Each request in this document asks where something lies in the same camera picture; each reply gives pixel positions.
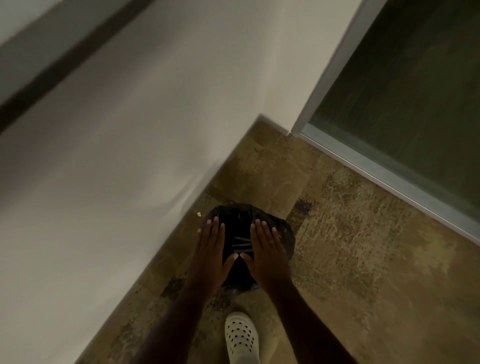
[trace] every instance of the forearm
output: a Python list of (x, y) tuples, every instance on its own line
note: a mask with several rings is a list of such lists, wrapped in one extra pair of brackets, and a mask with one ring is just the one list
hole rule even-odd
[(205, 301), (206, 295), (202, 291), (184, 288), (132, 363), (186, 363)]
[(355, 360), (306, 304), (292, 283), (269, 294), (299, 364), (355, 363)]

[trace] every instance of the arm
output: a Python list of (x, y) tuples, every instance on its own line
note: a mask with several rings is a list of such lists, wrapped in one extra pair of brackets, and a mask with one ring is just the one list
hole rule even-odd
[(256, 220), (250, 228), (253, 261), (245, 260), (252, 277), (272, 300), (299, 363), (356, 363), (338, 339), (306, 304), (290, 277), (285, 250), (275, 228)]
[(157, 327), (135, 355), (134, 364), (186, 363), (193, 336), (206, 300), (227, 278), (238, 254), (232, 254), (222, 265), (225, 224), (208, 220), (198, 230), (198, 241), (188, 270), (185, 287)]

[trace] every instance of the left hand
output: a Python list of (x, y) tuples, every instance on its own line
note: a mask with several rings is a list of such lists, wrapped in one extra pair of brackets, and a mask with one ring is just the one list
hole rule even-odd
[(213, 223), (208, 220), (203, 231), (198, 229), (198, 241), (187, 273), (185, 288), (199, 290), (205, 298), (216, 293), (239, 256), (234, 253), (227, 258), (225, 264), (222, 264), (224, 244), (225, 224), (219, 227), (218, 217), (214, 217)]

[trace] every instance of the hand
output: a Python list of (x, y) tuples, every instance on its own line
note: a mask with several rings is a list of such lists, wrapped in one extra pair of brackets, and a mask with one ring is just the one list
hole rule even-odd
[(198, 290), (204, 298), (214, 294), (227, 279), (228, 273), (238, 258), (234, 253), (222, 265), (225, 224), (218, 227), (218, 217), (207, 221), (204, 230), (198, 229), (198, 241), (187, 274), (185, 288)]
[(250, 226), (253, 255), (241, 253), (248, 270), (260, 287), (271, 297), (286, 284), (292, 284), (287, 254), (283, 248), (278, 231), (272, 228), (272, 233), (265, 221), (257, 219)]

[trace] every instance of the trash bag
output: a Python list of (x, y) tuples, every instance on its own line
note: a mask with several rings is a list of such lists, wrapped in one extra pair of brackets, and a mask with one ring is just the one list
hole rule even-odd
[[(265, 211), (248, 204), (220, 205), (205, 216), (202, 228), (207, 220), (213, 220), (215, 216), (218, 216), (220, 224), (225, 224), (223, 263), (233, 253), (246, 253), (255, 260), (250, 240), (250, 225), (258, 218), (260, 221), (266, 221), (270, 230), (272, 227), (278, 230), (278, 235), (287, 252), (288, 260), (292, 258), (293, 250), (295, 249), (295, 235), (285, 220), (267, 214)], [(225, 291), (239, 294), (257, 289), (258, 283), (250, 275), (245, 261), (239, 258), (233, 264), (222, 287)]]

